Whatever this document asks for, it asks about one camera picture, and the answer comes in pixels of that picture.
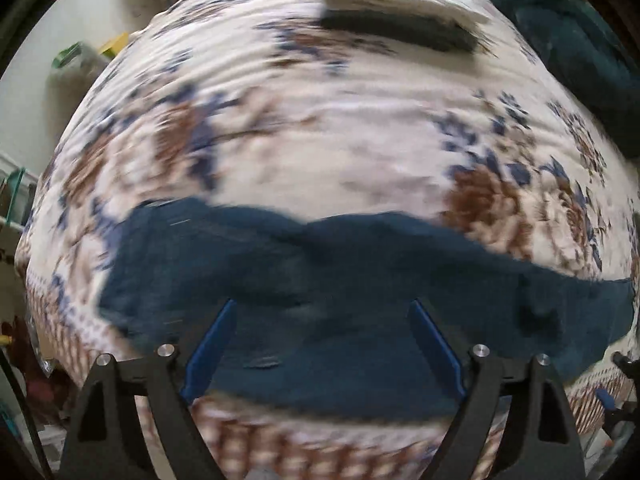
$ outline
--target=blue gripper pad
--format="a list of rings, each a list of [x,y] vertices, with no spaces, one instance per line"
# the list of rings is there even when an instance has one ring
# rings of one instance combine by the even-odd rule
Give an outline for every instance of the blue gripper pad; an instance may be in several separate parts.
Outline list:
[[[609,395],[609,392],[604,388],[596,388],[595,389],[596,398],[602,404],[602,407],[605,410],[615,410],[616,409],[616,400]]]
[[[440,386],[457,402],[462,402],[466,396],[462,383],[462,366],[419,301],[416,300],[409,306],[407,319],[414,339]]]
[[[180,396],[190,406],[204,395],[218,367],[226,345],[236,332],[238,313],[236,302],[229,300],[206,331],[191,358],[184,367],[184,384]]]

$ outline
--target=yellow object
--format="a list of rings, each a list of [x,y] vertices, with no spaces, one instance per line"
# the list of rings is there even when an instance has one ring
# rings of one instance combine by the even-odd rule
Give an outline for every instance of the yellow object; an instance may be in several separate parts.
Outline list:
[[[127,43],[129,43],[129,33],[123,32],[117,38],[107,41],[107,43],[98,49],[98,52],[109,59],[113,59],[123,48],[127,46]]]

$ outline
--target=floral bedsheet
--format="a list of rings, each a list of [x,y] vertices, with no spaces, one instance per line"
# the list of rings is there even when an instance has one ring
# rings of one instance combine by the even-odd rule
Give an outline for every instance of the floral bedsheet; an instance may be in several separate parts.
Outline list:
[[[321,0],[181,0],[109,65],[41,177],[18,247],[34,319],[81,384],[100,352],[135,356],[97,315],[120,224],[197,195],[303,219],[402,210],[489,250],[590,280],[638,279],[638,174],[488,0],[473,54],[322,30]],[[614,345],[636,352],[633,330]],[[608,354],[567,387],[628,390]],[[150,437],[152,422],[141,403]],[[411,475],[445,421],[315,420],[219,392],[193,416],[230,478]],[[486,474],[500,437],[490,435]]]

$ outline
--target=silver bolt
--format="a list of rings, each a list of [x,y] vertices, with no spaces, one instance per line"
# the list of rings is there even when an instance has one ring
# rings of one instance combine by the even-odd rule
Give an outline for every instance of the silver bolt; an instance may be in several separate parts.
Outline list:
[[[487,357],[489,355],[489,347],[487,345],[475,345],[474,354],[478,357]]]
[[[173,346],[170,343],[165,343],[158,347],[158,355],[160,357],[169,357],[170,355],[173,355],[174,352],[175,352],[175,346]]]
[[[546,354],[536,355],[536,360],[543,366],[549,366],[551,364],[551,358]]]
[[[98,366],[106,366],[109,364],[109,362],[111,361],[111,355],[109,354],[100,354],[98,355],[97,359],[95,360],[95,363]]]

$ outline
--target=bed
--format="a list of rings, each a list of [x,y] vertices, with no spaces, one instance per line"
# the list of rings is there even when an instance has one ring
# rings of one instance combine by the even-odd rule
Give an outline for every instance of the bed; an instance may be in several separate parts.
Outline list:
[[[145,200],[198,196],[305,220],[400,210],[491,251],[637,287],[635,168],[489,0],[470,1],[492,17],[472,56],[323,30],[321,0],[181,0],[136,33],[66,128],[16,254],[39,332],[72,379],[102,352],[136,356],[97,304],[119,226]],[[628,394],[609,357],[638,355],[634,304],[629,334],[566,386],[581,434],[602,414],[594,387]],[[256,466],[286,479],[411,478],[447,428],[216,391],[192,414],[230,479]]]

